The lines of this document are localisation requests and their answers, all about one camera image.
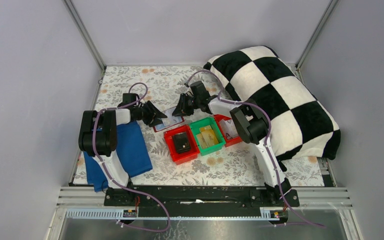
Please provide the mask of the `red leather card holder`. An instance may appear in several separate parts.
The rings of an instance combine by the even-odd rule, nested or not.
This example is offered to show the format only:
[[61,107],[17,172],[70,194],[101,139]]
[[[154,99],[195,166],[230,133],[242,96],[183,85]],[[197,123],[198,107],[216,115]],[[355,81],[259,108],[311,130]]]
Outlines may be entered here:
[[155,132],[160,132],[162,130],[168,129],[175,125],[183,123],[185,120],[182,116],[173,116],[173,112],[175,110],[175,106],[168,108],[163,111],[163,113],[167,116],[167,118],[160,118],[162,123],[157,124],[153,127]]

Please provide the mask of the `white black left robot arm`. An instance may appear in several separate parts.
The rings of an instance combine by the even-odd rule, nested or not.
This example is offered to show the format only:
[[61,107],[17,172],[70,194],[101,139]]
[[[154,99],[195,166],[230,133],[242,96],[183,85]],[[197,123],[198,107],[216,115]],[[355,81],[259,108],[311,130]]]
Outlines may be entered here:
[[92,157],[103,171],[108,186],[118,189],[116,199],[124,206],[132,204],[135,192],[127,187],[130,177],[124,170],[116,152],[117,125],[143,121],[149,127],[162,124],[167,115],[153,103],[141,102],[137,93],[124,93],[118,107],[103,111],[85,110],[82,114],[78,146]]

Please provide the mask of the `white card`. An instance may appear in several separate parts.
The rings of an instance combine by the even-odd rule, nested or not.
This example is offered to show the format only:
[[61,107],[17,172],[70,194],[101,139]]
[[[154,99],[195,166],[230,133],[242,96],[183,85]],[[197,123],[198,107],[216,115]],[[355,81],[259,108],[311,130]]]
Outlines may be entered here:
[[171,127],[184,121],[181,116],[172,116],[174,109],[175,107],[172,107],[163,112],[167,116],[167,118],[162,118],[162,123],[165,127]]

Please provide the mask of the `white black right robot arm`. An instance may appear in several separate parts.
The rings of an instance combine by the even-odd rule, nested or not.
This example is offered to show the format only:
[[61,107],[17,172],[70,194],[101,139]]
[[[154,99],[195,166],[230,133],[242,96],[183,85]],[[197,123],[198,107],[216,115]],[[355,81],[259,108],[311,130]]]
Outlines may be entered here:
[[191,116],[194,110],[200,109],[208,114],[230,118],[238,136],[244,143],[250,144],[257,158],[267,189],[267,201],[273,206],[281,205],[292,187],[272,149],[272,125],[267,113],[252,99],[233,101],[210,95],[202,81],[192,83],[190,88],[191,92],[180,94],[172,115]]

